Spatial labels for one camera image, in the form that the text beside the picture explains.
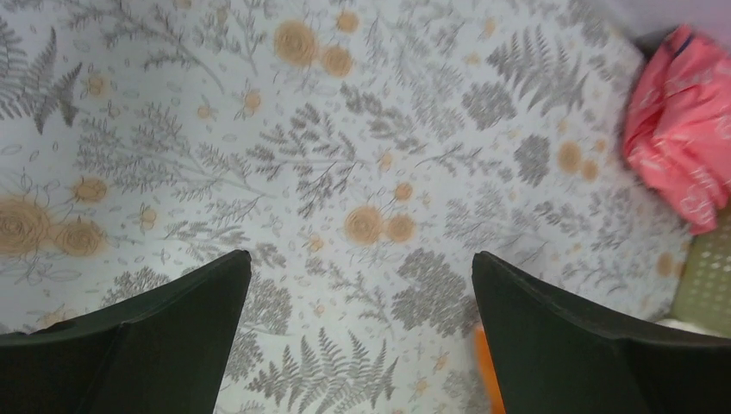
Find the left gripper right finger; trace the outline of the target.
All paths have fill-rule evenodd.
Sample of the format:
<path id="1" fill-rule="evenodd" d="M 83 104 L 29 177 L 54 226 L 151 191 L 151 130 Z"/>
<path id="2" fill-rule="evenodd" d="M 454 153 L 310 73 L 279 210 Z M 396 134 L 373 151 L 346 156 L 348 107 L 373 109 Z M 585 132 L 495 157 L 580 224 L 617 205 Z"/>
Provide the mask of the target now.
<path id="1" fill-rule="evenodd" d="M 727 413 L 730 341 L 640 320 L 488 252 L 472 284 L 509 413 Z"/>

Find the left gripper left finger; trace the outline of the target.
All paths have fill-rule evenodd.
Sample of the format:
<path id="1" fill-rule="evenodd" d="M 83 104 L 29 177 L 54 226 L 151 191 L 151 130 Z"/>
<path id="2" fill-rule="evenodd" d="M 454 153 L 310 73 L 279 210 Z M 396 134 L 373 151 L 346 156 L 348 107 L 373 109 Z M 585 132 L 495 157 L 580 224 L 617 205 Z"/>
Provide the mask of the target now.
<path id="1" fill-rule="evenodd" d="M 4 413 L 211 413 L 252 276 L 235 250 L 148 292 L 1 337 Z"/>

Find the orange cartoon towel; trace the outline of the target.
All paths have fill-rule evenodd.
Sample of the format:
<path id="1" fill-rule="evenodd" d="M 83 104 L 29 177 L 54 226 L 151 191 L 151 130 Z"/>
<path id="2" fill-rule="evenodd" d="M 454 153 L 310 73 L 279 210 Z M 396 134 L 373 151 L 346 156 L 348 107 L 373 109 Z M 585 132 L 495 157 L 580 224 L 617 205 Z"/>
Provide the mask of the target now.
<path id="1" fill-rule="evenodd" d="M 497 374 L 490 354 L 484 327 L 478 324 L 474 329 L 474 349 L 478 371 L 490 401 L 491 413 L 505 414 L 502 395 L 497 381 Z"/>

